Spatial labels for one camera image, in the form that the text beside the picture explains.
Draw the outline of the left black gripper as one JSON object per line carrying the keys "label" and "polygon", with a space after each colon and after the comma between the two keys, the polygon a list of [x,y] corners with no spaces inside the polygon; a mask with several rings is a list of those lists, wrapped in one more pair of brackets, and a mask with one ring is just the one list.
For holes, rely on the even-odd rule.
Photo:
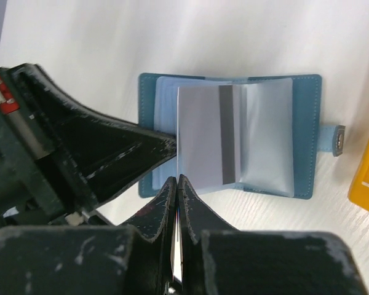
{"label": "left black gripper", "polygon": [[38,64],[0,68],[0,229],[90,225],[176,151],[173,136],[84,106]]}

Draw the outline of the white credit card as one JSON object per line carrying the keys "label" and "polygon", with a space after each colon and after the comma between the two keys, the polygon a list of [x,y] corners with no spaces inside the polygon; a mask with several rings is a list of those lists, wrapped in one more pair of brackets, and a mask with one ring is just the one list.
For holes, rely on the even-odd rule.
{"label": "white credit card", "polygon": [[171,268],[173,278],[181,283],[182,280],[182,250],[181,250],[181,223],[180,223],[180,211],[175,212],[174,228],[172,234],[172,249],[171,249]]}
{"label": "white credit card", "polygon": [[177,171],[197,190],[233,187],[240,178],[239,85],[180,87]]}

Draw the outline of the blue leather card holder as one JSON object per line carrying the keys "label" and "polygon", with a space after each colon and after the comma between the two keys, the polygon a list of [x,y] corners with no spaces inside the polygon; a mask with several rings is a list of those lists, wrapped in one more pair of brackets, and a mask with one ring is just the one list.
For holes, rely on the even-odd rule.
{"label": "blue leather card holder", "polygon": [[[317,152],[337,157],[343,152],[343,125],[320,124],[322,77],[318,74],[294,75],[293,81],[293,176],[294,197],[307,200],[313,195]],[[141,127],[174,133],[162,119],[175,111],[158,112],[158,100],[167,90],[177,90],[183,82],[211,82],[213,78],[142,73],[138,78],[138,118]]]}

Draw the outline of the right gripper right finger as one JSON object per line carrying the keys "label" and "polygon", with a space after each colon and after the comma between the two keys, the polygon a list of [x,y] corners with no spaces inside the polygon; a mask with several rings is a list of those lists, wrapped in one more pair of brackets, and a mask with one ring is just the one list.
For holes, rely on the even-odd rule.
{"label": "right gripper right finger", "polygon": [[318,231],[241,231],[180,176],[185,294],[366,294],[350,249]]}

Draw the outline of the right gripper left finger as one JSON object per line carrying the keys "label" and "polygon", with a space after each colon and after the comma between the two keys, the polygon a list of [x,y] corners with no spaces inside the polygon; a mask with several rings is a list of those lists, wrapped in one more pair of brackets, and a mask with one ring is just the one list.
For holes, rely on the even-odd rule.
{"label": "right gripper left finger", "polygon": [[0,229],[0,294],[167,294],[177,181],[119,226]]}

